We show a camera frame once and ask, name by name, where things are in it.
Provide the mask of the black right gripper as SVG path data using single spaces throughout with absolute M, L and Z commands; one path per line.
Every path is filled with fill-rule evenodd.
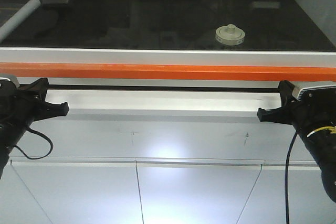
M 309 121 L 309 107 L 292 95 L 294 87 L 287 80 L 280 81 L 278 89 L 281 107 L 270 110 L 259 108 L 257 111 L 258 119 L 261 122 L 292 125 L 296 130 L 302 130 Z

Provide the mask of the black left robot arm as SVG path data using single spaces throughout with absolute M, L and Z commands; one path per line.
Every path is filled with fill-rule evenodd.
M 69 112 L 67 102 L 53 104 L 46 101 L 48 86 L 47 78 L 40 78 L 22 87 L 16 77 L 1 77 L 1 172 L 14 148 L 29 160 L 41 159 L 41 157 L 29 157 L 17 145 L 25 132 L 36 134 L 49 143 L 50 149 L 42 158 L 53 151 L 52 140 L 30 128 L 33 122 L 66 116 Z

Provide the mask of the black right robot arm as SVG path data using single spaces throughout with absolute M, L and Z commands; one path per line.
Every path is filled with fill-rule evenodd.
M 335 201 L 335 83 L 278 84 L 281 107 L 258 109 L 261 122 L 292 125 L 321 170 L 325 192 Z

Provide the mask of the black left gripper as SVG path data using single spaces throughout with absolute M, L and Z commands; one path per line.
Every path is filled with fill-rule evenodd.
M 25 86 L 5 81 L 5 129 L 26 129 L 33 122 L 66 116 L 69 104 L 46 101 L 49 81 L 39 78 Z

